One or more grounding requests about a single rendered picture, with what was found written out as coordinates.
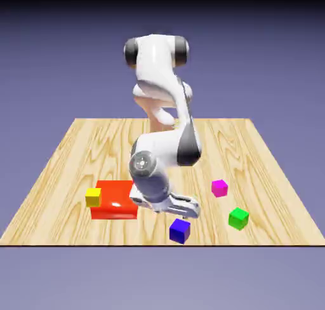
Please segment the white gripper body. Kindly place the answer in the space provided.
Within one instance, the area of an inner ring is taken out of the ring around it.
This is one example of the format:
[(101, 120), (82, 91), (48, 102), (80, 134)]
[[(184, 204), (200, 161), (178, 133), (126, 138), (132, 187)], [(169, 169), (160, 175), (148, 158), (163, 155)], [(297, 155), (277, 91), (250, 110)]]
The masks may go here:
[(184, 219), (198, 219), (201, 208), (196, 199), (171, 192), (163, 201), (153, 203), (153, 211), (156, 213), (172, 213), (182, 216)]

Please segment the small blue cube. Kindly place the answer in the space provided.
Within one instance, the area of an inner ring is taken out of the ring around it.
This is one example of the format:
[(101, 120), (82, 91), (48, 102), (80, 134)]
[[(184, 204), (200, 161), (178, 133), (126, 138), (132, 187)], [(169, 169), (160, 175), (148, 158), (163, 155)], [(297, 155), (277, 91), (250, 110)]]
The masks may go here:
[(190, 222), (175, 219), (169, 227), (169, 239), (184, 244), (190, 236)]

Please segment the small magenta cube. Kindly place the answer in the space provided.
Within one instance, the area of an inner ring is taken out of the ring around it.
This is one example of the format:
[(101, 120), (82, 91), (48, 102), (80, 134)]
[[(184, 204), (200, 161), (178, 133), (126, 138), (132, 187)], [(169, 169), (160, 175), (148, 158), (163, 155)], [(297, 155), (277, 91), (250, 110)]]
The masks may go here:
[(211, 192), (216, 198), (224, 197), (228, 193), (228, 184), (222, 179), (214, 180), (211, 183)]

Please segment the small green cube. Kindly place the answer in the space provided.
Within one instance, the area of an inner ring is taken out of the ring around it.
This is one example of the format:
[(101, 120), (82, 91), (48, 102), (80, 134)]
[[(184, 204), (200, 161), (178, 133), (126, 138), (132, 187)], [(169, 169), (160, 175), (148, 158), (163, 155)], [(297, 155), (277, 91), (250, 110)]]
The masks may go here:
[(235, 208), (229, 213), (229, 226), (241, 231), (249, 220), (249, 213), (241, 208)]

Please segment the small yellow cube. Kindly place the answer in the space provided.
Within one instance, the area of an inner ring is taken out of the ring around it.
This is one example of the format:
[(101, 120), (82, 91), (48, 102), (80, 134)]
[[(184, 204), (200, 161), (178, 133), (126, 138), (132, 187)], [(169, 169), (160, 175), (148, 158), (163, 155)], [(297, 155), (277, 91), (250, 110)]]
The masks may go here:
[(88, 188), (85, 194), (86, 206), (100, 207), (102, 204), (102, 189), (97, 187)]

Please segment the large red box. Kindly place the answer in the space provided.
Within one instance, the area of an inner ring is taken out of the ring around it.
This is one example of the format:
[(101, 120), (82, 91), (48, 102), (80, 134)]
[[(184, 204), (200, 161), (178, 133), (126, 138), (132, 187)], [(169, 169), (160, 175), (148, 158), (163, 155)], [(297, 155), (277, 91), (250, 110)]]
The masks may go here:
[(98, 180), (96, 188), (102, 190), (102, 203), (90, 208), (91, 219), (137, 219), (138, 206), (129, 198), (132, 186), (132, 180)]

